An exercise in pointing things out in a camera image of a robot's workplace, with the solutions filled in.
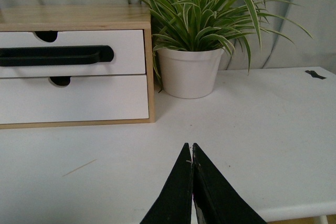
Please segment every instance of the drawer finger hole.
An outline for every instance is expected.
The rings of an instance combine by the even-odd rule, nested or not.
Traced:
[[[54,42],[57,39],[58,31],[35,31],[34,34],[44,42]]]
[[[48,78],[49,82],[59,88],[66,87],[70,84],[71,76],[51,76]]]

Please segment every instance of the black drawer handle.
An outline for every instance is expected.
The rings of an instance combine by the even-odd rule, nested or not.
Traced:
[[[0,49],[0,66],[86,65],[111,62],[109,46],[25,47]]]

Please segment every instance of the wooden drawer unit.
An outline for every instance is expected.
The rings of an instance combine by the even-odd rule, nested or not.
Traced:
[[[154,122],[142,6],[0,12],[0,129]]]

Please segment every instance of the potted plant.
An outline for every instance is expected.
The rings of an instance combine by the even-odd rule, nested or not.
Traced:
[[[290,40],[263,26],[268,17],[292,22],[310,36],[297,23],[268,13],[269,0],[140,1],[152,15],[153,52],[158,53],[160,64],[159,69],[154,57],[154,70],[159,78],[162,74],[165,91],[176,97],[199,98],[211,93],[221,55],[224,51],[230,56],[234,53],[233,40],[246,48],[248,69],[251,51],[247,35],[256,34],[260,47],[261,31]]]

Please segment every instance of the white flower pot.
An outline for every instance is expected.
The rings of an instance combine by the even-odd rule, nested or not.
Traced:
[[[200,98],[213,90],[223,49],[201,52],[159,49],[163,89],[179,98]]]

